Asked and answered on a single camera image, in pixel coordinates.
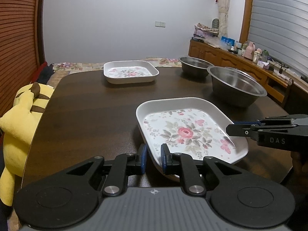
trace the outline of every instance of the gray ribbed panel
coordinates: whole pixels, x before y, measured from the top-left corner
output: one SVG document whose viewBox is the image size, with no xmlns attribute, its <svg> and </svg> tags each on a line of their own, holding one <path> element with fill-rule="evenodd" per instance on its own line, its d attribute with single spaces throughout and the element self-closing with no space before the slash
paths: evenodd
<svg viewBox="0 0 308 231">
<path fill-rule="evenodd" d="M 253 0 L 248 39 L 308 75 L 308 0 Z"/>
<path fill-rule="evenodd" d="M 218 217 L 204 198 L 191 197 L 181 188 L 129 187 L 119 197 L 105 199 L 96 213 L 63 231 L 255 231 L 235 227 Z M 278 226 L 267 231 L 291 231 Z M 21 231 L 34 231 L 24 226 Z"/>
</svg>

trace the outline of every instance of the floral tray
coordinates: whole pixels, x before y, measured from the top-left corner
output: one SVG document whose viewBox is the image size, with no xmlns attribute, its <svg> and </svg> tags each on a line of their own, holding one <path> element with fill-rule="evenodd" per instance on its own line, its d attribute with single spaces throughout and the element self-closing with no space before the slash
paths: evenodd
<svg viewBox="0 0 308 231">
<path fill-rule="evenodd" d="M 158 74 L 148 61 L 111 61 L 104 65 L 104 75 L 113 84 L 152 82 Z"/>
<path fill-rule="evenodd" d="M 230 137 L 232 121 L 214 104 L 195 97 L 144 102 L 136 110 L 139 128 L 150 156 L 161 170 L 161 145 L 202 160 L 213 156 L 235 163 L 248 153 L 245 137 Z"/>
</svg>

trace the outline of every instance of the metal bowl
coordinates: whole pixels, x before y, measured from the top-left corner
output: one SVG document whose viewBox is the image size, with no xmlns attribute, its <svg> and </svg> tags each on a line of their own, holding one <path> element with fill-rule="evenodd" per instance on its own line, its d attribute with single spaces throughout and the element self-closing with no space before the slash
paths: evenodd
<svg viewBox="0 0 308 231">
<path fill-rule="evenodd" d="M 207 68 L 214 66 L 208 61 L 192 57 L 180 57 L 179 60 L 182 63 L 182 70 L 184 71 L 184 73 L 187 73 L 197 78 L 207 77 Z"/>
<path fill-rule="evenodd" d="M 243 74 L 243 75 L 245 75 L 245 76 L 248 76 L 250 79 L 253 79 L 255 82 L 257 81 L 252 75 L 247 74 L 246 72 L 241 71 L 241 70 L 239 70 L 239 69 L 237 69 L 237 68 L 232 68 L 232 67 L 226 67 L 226 68 L 227 68 L 227 69 L 234 70 L 234 71 L 236 71 L 236 72 L 239 72 L 239 73 L 241 73 L 241 74 Z"/>
<path fill-rule="evenodd" d="M 208 67 L 213 93 L 225 102 L 238 107 L 249 107 L 259 97 L 267 95 L 256 81 L 238 71 L 224 67 Z"/>
</svg>

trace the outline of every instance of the white wall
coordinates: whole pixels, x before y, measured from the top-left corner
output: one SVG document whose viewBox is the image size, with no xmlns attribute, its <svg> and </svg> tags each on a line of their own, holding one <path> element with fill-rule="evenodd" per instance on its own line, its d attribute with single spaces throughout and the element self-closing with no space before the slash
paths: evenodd
<svg viewBox="0 0 308 231">
<path fill-rule="evenodd" d="M 230 0 L 228 14 L 228 37 L 238 41 L 241 35 L 245 0 Z"/>
<path fill-rule="evenodd" d="M 239 1 L 231 0 L 229 10 L 228 35 L 236 40 Z M 215 0 L 44 0 L 45 56 L 48 63 L 178 58 L 188 54 L 194 24 L 211 26 L 214 18 Z"/>
</svg>

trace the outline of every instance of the window blind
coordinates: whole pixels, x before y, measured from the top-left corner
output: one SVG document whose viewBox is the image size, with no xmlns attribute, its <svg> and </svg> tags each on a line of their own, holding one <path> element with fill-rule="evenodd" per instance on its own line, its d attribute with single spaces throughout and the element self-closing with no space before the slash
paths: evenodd
<svg viewBox="0 0 308 231">
<path fill-rule="evenodd" d="M 308 0 L 253 0 L 248 40 L 308 75 Z"/>
</svg>

